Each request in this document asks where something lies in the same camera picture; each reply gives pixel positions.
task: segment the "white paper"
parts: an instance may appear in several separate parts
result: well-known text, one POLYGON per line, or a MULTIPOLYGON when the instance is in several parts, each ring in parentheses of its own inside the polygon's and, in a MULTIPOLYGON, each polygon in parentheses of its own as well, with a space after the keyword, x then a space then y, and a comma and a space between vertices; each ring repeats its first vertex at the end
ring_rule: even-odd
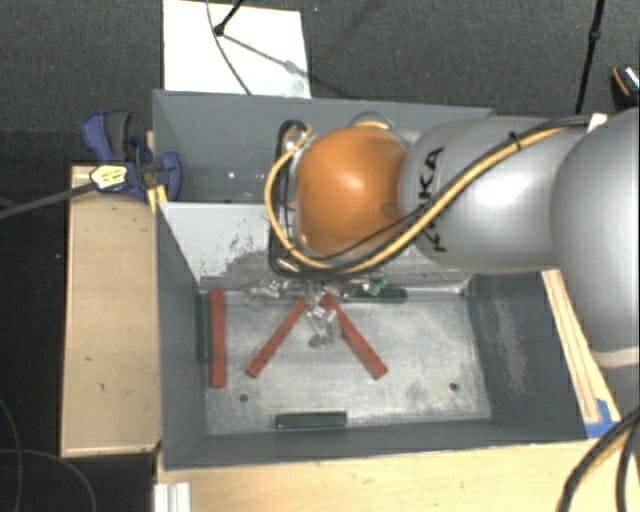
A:
MULTIPOLYGON (((210 4, 214 26, 231 7, 210 4)), ((164 87, 244 94, 218 51, 206 8, 204 2, 164 0, 164 87)), ((252 94, 310 97, 299 12, 241 7, 226 26, 225 35, 257 50, 219 38, 252 94)))

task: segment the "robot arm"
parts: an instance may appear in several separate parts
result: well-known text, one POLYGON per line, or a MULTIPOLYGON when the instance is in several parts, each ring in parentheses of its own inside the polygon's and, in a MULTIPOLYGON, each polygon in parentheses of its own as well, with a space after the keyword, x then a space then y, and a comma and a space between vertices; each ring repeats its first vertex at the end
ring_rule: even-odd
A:
MULTIPOLYGON (((409 243, 441 267, 475 273, 559 267, 628 412, 640 402, 638 110, 588 134, 587 124, 490 117, 416 135, 367 123, 300 139, 294 234, 277 236, 306 278, 370 272, 409 243)), ((265 187, 274 230, 287 158, 265 187)))

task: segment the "yellow cable tag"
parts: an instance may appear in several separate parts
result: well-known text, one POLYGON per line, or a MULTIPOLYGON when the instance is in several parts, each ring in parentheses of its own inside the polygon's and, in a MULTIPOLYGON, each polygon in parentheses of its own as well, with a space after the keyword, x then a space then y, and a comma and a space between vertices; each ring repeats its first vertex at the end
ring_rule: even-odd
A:
POLYGON ((118 192, 127 186, 127 168, 124 165, 101 165, 89 174, 91 181, 102 192, 118 192))

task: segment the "red stick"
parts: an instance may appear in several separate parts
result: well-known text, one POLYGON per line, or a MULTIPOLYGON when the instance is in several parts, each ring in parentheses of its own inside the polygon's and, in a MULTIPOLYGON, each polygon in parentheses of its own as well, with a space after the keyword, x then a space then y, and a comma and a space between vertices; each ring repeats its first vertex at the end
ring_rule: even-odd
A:
POLYGON ((360 359, 364 367, 371 374, 371 376, 377 380, 382 377, 389 370, 378 357, 378 354, 371 348, 371 345, 367 343, 360 331, 356 328, 349 317, 345 315, 344 311, 340 309, 340 306, 329 295, 325 295, 320 300, 320 305, 326 309, 332 309, 338 315, 338 323, 344 334, 353 353, 360 359))
POLYGON ((293 326, 300 319, 305 309, 307 308, 307 301, 304 300, 304 297, 298 299, 298 302, 295 303, 289 314, 285 317, 282 323, 275 330, 269 341, 262 347, 260 353, 255 357, 255 359, 247 368, 247 373, 252 377, 257 377, 258 374, 262 371, 262 369, 267 365, 269 359, 273 357, 273 354, 276 353, 278 347, 282 345, 282 342, 287 337, 287 335, 293 329, 293 326))
POLYGON ((209 386, 223 388, 227 382, 227 356, 224 340, 224 292, 219 288, 209 290, 211 299, 211 331, 213 357, 209 363, 209 386))

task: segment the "blue tape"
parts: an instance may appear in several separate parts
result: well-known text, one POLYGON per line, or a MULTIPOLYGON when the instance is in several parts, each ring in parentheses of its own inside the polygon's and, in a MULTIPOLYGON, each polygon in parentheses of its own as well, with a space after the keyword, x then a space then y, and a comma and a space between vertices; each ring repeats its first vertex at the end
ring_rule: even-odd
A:
POLYGON ((600 423, 587 423, 584 428, 587 431, 587 437, 594 439, 596 437, 602 437, 616 422, 611 419, 611 413, 609 412, 609 406, 605 400, 596 398, 598 404, 598 410, 600 411, 600 423))

